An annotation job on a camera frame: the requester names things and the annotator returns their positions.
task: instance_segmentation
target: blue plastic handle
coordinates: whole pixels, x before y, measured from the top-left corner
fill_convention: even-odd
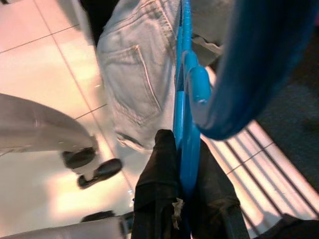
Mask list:
[[[305,48],[318,0],[236,0],[213,91],[191,50],[190,1],[181,1],[173,132],[186,198],[196,184],[200,133],[238,133],[286,82]]]

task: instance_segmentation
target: shiny floor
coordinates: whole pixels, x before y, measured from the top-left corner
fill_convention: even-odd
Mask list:
[[[58,152],[0,154],[0,237],[77,223],[99,211],[122,214],[133,209],[134,187],[148,156],[115,143],[94,48],[79,29],[71,1],[0,3],[0,93],[36,101],[77,119],[96,135],[103,151],[101,162],[118,154],[125,164],[123,172],[81,191],[76,175],[64,167]],[[275,224],[281,212],[315,218],[297,190],[317,211],[319,195],[256,122],[248,129],[260,144],[247,130],[227,142],[205,140],[257,231]],[[255,237],[246,222],[251,238]]]

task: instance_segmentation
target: tile grout line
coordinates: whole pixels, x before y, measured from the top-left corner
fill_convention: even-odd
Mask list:
[[[253,157],[255,157],[257,154],[259,154],[260,152],[263,152],[263,149],[260,149],[260,151],[254,153],[252,156],[250,156],[248,159],[246,159],[245,161],[243,161],[243,163],[241,163],[240,165],[236,166],[235,168],[233,168],[230,172],[227,173],[230,174],[232,173],[233,171],[235,171],[237,168],[239,168],[240,166],[242,166],[244,163],[248,162],[250,159],[252,159]]]
[[[11,152],[13,152],[13,150],[9,149],[7,152],[0,154],[0,157],[5,156],[6,154],[11,153]]]
[[[94,111],[97,111],[98,109],[100,109],[100,108],[102,108],[102,107],[104,107],[104,106],[107,106],[107,105],[108,105],[108,104],[105,103],[105,104],[103,104],[102,106],[99,106],[99,107],[97,107],[97,108],[95,108],[95,109],[93,109],[93,110],[91,110],[91,111],[89,111],[89,112],[87,112],[87,113],[85,113],[85,114],[83,114],[83,115],[81,115],[81,116],[75,118],[75,120],[78,120],[78,119],[80,119],[81,117],[88,115],[89,113],[93,113]]]
[[[87,107],[89,108],[90,113],[93,112],[93,110],[90,108],[90,105],[89,105],[88,101],[87,101],[86,98],[84,97],[83,91],[81,90],[81,87],[79,86],[79,83],[77,82],[77,80],[76,80],[76,78],[75,78],[75,75],[74,75],[74,73],[73,73],[72,70],[71,70],[71,67],[70,67],[69,64],[67,63],[67,60],[65,59],[65,57],[64,57],[64,55],[63,55],[63,53],[62,53],[62,51],[61,51],[61,49],[60,49],[60,47],[59,47],[57,41],[56,41],[55,38],[54,38],[54,33],[51,32],[51,30],[50,30],[50,28],[49,28],[47,22],[45,21],[45,18],[44,18],[44,16],[43,16],[43,14],[42,14],[42,12],[41,12],[39,6],[36,4],[35,0],[33,0],[33,2],[34,2],[34,4],[36,5],[36,8],[38,9],[38,11],[39,11],[39,13],[40,13],[40,15],[41,15],[41,17],[42,17],[42,19],[43,19],[43,21],[44,21],[46,27],[48,28],[49,32],[51,33],[50,35],[52,36],[53,41],[54,41],[54,43],[55,43],[57,49],[59,50],[59,52],[60,52],[60,54],[61,54],[61,56],[62,56],[62,59],[63,59],[64,63],[66,64],[66,66],[67,66],[67,68],[68,68],[68,70],[69,70],[69,72],[70,72],[70,74],[71,74],[71,76],[72,76],[72,78],[73,78],[73,81],[75,82],[75,84],[76,84],[78,90],[80,91],[80,94],[82,95],[85,104],[86,104]],[[94,116],[93,113],[92,113],[92,116],[93,116],[93,119],[94,119],[94,121],[95,121],[95,123],[96,123],[98,129],[100,130],[100,132],[101,132],[101,134],[102,134],[104,140],[106,141],[106,143],[107,143],[108,146],[109,146],[110,144],[108,143],[108,141],[107,141],[105,135],[103,134],[102,128],[101,128],[100,124],[98,123],[98,121],[97,121],[97,119],[96,119],[96,117]],[[110,149],[111,153],[113,154],[113,156],[116,157],[116,154],[113,152],[113,150],[112,150],[110,147],[109,147],[109,149]],[[125,175],[124,173],[123,173],[123,175],[124,175],[124,178],[125,178],[125,180],[126,180],[126,182],[127,182],[127,184],[128,184],[128,187],[134,192],[134,190],[133,190],[133,188],[132,188],[132,185],[129,183],[128,178],[126,177],[126,175]]]
[[[242,164],[244,170],[249,175],[250,179],[256,184],[256,186],[259,188],[259,190],[264,194],[268,202],[272,205],[272,207],[277,211],[277,213],[283,217],[283,211],[279,208],[278,204],[270,197],[270,195],[265,190],[264,186],[261,185],[261,183],[258,181],[258,179],[255,177],[255,175],[252,173],[252,171],[247,167],[245,163],[242,162],[242,159],[238,155],[238,153],[232,148],[230,143],[226,140],[224,141],[224,144],[228,147],[228,149],[231,151],[233,156],[237,159],[239,163]]]
[[[233,168],[230,172],[228,172],[226,175],[232,173],[233,171],[235,171],[237,168],[239,168],[240,166],[242,166],[244,163],[248,162],[250,159],[252,159],[253,157],[255,157],[257,154],[261,153],[261,152],[265,152],[266,148],[269,147],[270,145],[274,144],[274,142],[269,143],[268,145],[262,147],[259,149],[259,151],[257,151],[256,153],[254,153],[252,156],[250,156],[248,159],[246,159],[245,161],[243,161],[242,164],[238,165],[237,167]]]
[[[317,218],[319,218],[319,211],[317,211],[317,209],[311,204],[311,202],[306,198],[306,196],[299,190],[299,187],[288,176],[288,174],[286,174],[286,172],[277,164],[277,162],[275,161],[273,156],[267,151],[268,146],[264,148],[264,153],[266,154],[266,156],[268,157],[270,162],[272,162],[272,164],[276,167],[276,169],[280,172],[280,174],[285,178],[285,180],[290,184],[290,186],[292,186],[292,188],[295,190],[295,193],[297,193],[300,196],[300,198],[304,201],[304,203],[308,205],[310,210],[317,216]]]
[[[29,43],[33,43],[33,42],[35,42],[35,41],[44,39],[44,38],[46,38],[46,37],[48,37],[48,36],[52,36],[53,34],[63,32],[63,31],[65,31],[65,30],[71,29],[71,28],[76,27],[76,26],[78,26],[78,25],[79,25],[79,24],[74,25],[74,26],[70,26],[70,27],[68,27],[68,28],[66,28],[66,29],[59,30],[59,31],[57,31],[57,32],[55,32],[55,33],[50,33],[49,35],[42,36],[42,37],[40,37],[40,38],[34,39],[34,40],[32,40],[32,41],[28,41],[28,42],[26,42],[26,43],[24,43],[24,44],[21,44],[21,45],[18,45],[18,46],[14,46],[14,47],[9,48],[9,49],[7,49],[7,50],[1,51],[0,54],[1,54],[1,53],[5,53],[5,52],[10,51],[10,50],[13,50],[13,49],[16,49],[16,48],[21,47],[21,46],[25,46],[25,45],[27,45],[27,44],[29,44]]]

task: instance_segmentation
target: black fabric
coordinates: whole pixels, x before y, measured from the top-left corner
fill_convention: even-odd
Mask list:
[[[159,130],[155,146],[138,180],[134,200],[132,239],[174,239],[172,203],[180,197],[176,146],[169,130]]]
[[[80,0],[88,14],[95,46],[97,46],[103,27],[112,16],[119,0]]]
[[[203,141],[191,205],[194,239],[249,238],[235,189]]]
[[[203,141],[194,198],[183,206],[180,230],[174,229],[172,203],[183,199],[178,168],[174,135],[159,130],[136,186],[132,239],[185,238],[189,228],[196,239],[248,239],[234,187]]]
[[[319,192],[319,31],[258,123]]]
[[[319,237],[319,221],[301,220],[288,214],[255,239],[315,239]]]

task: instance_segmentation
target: jeans back pocket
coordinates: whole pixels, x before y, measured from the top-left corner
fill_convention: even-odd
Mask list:
[[[138,125],[161,111],[138,45],[102,53],[101,60],[114,110]]]

